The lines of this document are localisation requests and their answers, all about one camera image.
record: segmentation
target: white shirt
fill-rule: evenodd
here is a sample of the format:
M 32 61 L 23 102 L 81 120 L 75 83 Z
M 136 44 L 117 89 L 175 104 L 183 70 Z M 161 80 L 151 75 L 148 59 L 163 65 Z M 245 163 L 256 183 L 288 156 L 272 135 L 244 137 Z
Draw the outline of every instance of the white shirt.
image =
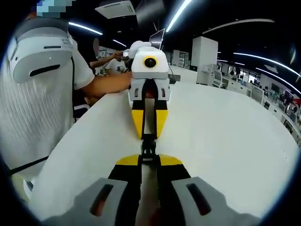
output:
M 113 73 L 123 73 L 126 71 L 127 67 L 123 60 L 119 62 L 116 59 L 112 59 L 105 69 L 111 69 Z
M 80 89 L 95 76 L 75 41 L 73 46 L 74 88 Z M 5 57 L 0 74 L 0 151 L 8 167 L 14 169 L 49 156 L 72 125 L 72 61 L 50 75 L 17 84 Z M 31 180 L 44 163 L 20 174 Z

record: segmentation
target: desk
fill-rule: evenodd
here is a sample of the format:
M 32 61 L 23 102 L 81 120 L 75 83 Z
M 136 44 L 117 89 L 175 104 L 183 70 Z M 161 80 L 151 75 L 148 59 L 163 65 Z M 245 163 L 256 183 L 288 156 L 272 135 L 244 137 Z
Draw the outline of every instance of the desk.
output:
M 301 133 L 300 130 L 298 128 L 298 126 L 296 125 L 295 122 L 293 122 L 290 117 L 283 112 L 275 103 L 273 103 L 272 100 L 268 99 L 266 96 L 264 96 L 263 99 L 263 104 L 265 102 L 269 103 L 269 111 L 276 116 L 282 124 L 286 124 L 287 122 L 289 123 L 290 127 L 292 128 L 292 136 L 294 138 L 294 140 L 296 141 L 296 143 L 298 145 L 301 145 Z
M 241 93 L 248 97 L 251 96 L 251 89 L 249 87 L 244 86 L 240 82 L 234 81 L 231 78 L 223 77 L 222 79 L 225 80 L 223 83 L 227 84 L 227 90 Z
M 171 85 L 171 92 L 157 153 L 182 160 L 232 209 L 262 218 L 294 170 L 293 137 L 247 96 L 188 82 Z M 39 219 L 65 213 L 117 160 L 140 153 L 128 105 L 127 91 L 106 95 L 63 137 L 33 189 L 29 207 Z

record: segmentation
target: computer monitor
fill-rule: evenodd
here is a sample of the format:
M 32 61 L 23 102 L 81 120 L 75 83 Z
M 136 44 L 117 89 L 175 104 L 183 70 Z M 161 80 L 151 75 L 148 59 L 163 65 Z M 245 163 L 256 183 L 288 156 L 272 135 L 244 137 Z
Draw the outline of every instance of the computer monitor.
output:
M 162 29 L 161 31 L 158 31 L 157 33 L 153 34 L 150 37 L 151 46 L 153 46 L 157 49 L 161 49 L 162 42 L 163 42 L 163 39 L 164 39 L 164 34 L 165 34 L 165 28 Z

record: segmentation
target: black camera eye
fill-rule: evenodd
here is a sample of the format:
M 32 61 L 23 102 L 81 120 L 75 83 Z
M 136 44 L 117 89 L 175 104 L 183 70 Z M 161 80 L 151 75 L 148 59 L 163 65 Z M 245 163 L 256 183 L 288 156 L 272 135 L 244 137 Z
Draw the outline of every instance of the black camera eye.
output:
M 144 65 L 148 68 L 152 68 L 154 66 L 156 66 L 157 62 L 154 58 L 147 58 L 145 61 L 144 61 Z

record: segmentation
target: white robot head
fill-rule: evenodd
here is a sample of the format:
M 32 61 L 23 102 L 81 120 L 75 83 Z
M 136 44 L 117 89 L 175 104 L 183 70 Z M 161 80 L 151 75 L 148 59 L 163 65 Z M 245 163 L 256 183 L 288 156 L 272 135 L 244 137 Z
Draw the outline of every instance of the white robot head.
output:
M 133 64 L 134 79 L 167 79 L 168 61 L 163 51 L 154 47 L 140 47 Z

